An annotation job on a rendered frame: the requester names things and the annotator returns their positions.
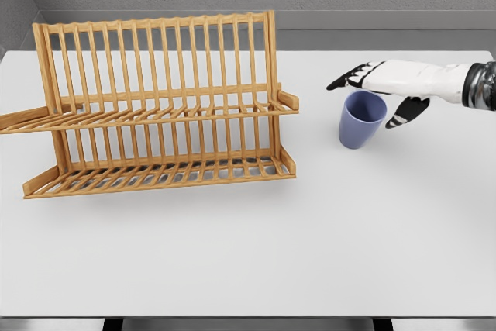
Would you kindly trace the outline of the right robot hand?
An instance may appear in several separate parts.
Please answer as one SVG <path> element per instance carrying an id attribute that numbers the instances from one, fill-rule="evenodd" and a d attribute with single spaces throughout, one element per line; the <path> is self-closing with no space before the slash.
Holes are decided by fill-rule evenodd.
<path id="1" fill-rule="evenodd" d="M 392 129 L 411 122 L 422 114 L 430 104 L 428 74 L 434 71 L 432 64 L 386 60 L 361 64 L 346 72 L 327 86 L 329 91 L 345 86 L 404 98 L 385 127 Z"/>

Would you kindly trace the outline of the blue plastic cup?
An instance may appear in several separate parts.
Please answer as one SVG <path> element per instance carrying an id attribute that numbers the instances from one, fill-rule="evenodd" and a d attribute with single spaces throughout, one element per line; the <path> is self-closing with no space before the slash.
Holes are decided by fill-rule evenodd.
<path id="1" fill-rule="evenodd" d="M 361 148 L 377 131 L 387 113 L 385 101 L 369 91 L 346 97 L 339 123 L 339 140 L 349 149 Z"/>

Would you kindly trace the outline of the wooden two-tier dish rack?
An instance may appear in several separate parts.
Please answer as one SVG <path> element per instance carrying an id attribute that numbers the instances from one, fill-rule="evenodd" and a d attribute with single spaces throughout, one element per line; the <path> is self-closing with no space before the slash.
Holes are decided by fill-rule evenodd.
<path id="1" fill-rule="evenodd" d="M 27 199 L 294 178 L 275 14 L 33 25 L 45 104 L 0 133 L 48 132 Z"/>

